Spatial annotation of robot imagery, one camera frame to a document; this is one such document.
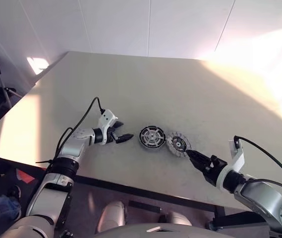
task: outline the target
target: wall tile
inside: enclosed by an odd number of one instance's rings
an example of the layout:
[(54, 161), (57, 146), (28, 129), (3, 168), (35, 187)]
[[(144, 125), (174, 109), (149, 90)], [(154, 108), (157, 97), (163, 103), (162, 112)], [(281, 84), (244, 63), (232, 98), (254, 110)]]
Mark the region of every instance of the wall tile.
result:
[(216, 57), (254, 70), (275, 67), (282, 59), (282, 1), (236, 0)]
[(92, 50), (147, 54), (149, 0), (81, 0)]
[(51, 63), (67, 51), (91, 52), (78, 1), (21, 2)]
[(213, 52), (233, 0), (152, 0), (149, 56), (203, 58)]
[(18, 0), (0, 0), (0, 44), (31, 84), (35, 82), (27, 57), (46, 58)]

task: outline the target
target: round metal part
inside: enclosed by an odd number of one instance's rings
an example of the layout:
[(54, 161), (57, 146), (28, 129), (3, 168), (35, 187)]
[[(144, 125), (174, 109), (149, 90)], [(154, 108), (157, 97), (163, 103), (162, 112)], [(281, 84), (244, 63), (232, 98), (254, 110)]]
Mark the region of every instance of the round metal part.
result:
[(157, 126), (151, 125), (143, 128), (139, 134), (141, 145), (147, 149), (156, 150), (164, 145), (166, 136), (162, 129)]
[(188, 139), (178, 131), (173, 131), (167, 135), (167, 146), (178, 157), (187, 157), (186, 150), (191, 150)]

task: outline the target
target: person's leg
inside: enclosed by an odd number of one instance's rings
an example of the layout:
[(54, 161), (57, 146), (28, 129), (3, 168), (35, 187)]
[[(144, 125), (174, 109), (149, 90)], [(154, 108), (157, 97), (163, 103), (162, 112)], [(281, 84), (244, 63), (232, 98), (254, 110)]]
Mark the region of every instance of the person's leg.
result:
[(8, 191), (8, 196), (3, 195), (0, 197), (0, 224), (17, 220), (21, 214), (19, 187), (14, 186), (11, 188)]

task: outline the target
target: white table surface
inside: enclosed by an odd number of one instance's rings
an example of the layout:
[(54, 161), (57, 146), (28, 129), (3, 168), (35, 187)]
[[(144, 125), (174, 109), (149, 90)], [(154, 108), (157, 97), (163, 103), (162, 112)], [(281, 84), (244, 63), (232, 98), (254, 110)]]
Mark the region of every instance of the white table surface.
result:
[[(0, 120), (0, 157), (37, 165), (53, 158), (62, 132), (74, 126), (91, 100), (125, 125), (122, 144), (95, 145), (78, 174), (221, 206), (242, 208), (228, 192), (208, 184), (188, 159), (144, 150), (140, 130), (156, 125), (180, 131), (192, 148), (230, 161), (228, 140), (254, 140), (282, 162), (282, 117), (260, 77), (193, 59), (69, 52)], [(95, 105), (82, 127), (96, 127)], [(282, 182), (282, 170), (244, 143), (242, 172)]]

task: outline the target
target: white tiled wall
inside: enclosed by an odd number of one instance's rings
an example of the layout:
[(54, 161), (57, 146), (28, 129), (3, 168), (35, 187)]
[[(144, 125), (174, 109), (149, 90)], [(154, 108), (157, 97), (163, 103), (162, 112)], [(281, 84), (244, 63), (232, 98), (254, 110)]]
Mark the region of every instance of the white tiled wall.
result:
[[(67, 51), (194, 59), (216, 51), (266, 65), (250, 57), (261, 45), (250, 44), (281, 29), (282, 0), (0, 0), (0, 67), (23, 94), (35, 83), (27, 57), (51, 64)], [(277, 37), (261, 51), (269, 58), (282, 51)]]

